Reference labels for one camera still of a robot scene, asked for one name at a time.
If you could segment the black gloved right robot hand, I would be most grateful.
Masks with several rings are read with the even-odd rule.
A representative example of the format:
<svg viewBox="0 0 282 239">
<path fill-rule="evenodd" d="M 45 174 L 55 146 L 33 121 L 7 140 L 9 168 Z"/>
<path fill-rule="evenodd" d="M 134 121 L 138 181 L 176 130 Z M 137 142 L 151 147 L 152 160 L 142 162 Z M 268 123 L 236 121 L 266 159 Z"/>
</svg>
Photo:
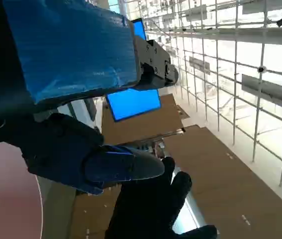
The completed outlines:
<svg viewBox="0 0 282 239">
<path fill-rule="evenodd" d="M 215 239 L 217 228 L 203 226 L 182 234 L 173 225 L 192 187 L 186 172 L 173 175 L 175 161 L 162 159 L 165 172 L 159 177 L 121 186 L 106 239 Z"/>
</svg>

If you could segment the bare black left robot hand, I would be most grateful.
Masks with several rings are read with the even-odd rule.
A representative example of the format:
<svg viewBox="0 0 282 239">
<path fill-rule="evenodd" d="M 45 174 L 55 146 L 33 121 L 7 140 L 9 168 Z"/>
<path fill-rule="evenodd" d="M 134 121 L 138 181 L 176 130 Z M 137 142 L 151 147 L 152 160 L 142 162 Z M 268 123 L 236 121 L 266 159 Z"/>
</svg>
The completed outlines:
<svg viewBox="0 0 282 239">
<path fill-rule="evenodd" d="M 45 112 L 179 78 L 170 56 L 125 16 L 83 0 L 0 0 L 0 142 L 18 147 L 29 173 L 101 194 L 110 182 L 164 173 L 150 153 L 104 144 L 75 118 Z"/>
</svg>

